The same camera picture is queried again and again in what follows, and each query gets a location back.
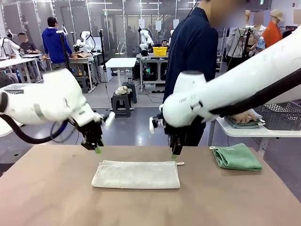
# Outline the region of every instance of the green towel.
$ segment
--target green towel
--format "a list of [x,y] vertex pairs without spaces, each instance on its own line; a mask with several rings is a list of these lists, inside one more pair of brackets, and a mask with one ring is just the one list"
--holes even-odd
[[261,171],[262,166],[251,150],[244,144],[212,149],[221,168],[232,170]]

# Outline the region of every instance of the white paper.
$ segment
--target white paper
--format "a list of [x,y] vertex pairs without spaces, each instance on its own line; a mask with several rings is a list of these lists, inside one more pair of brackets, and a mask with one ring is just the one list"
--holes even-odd
[[160,20],[156,21],[156,31],[161,31],[161,26],[162,26],[162,22]]
[[144,26],[144,19],[139,19],[139,25],[141,26],[142,29],[145,28],[145,26]]
[[177,27],[177,25],[179,24],[179,19],[175,19],[173,20],[173,25],[174,25],[174,29]]

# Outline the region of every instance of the stack of towels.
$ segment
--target stack of towels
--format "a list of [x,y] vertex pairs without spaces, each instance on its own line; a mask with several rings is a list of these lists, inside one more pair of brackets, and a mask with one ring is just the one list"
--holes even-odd
[[238,123],[230,116],[225,117],[225,120],[235,129],[260,129],[263,125],[265,125],[262,115],[256,113],[254,109],[249,110],[249,112],[255,115],[256,121],[251,120],[248,123]]

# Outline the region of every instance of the black hair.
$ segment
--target black hair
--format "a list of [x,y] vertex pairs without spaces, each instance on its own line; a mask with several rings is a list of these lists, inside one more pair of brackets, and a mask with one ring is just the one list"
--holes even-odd
[[55,24],[57,24],[57,20],[55,17],[50,16],[47,18],[47,23],[49,27],[55,27]]

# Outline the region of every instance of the yellow basket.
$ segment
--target yellow basket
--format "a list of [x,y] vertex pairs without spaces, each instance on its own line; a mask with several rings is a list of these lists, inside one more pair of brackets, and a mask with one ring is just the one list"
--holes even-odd
[[155,57],[166,57],[167,47],[153,47]]

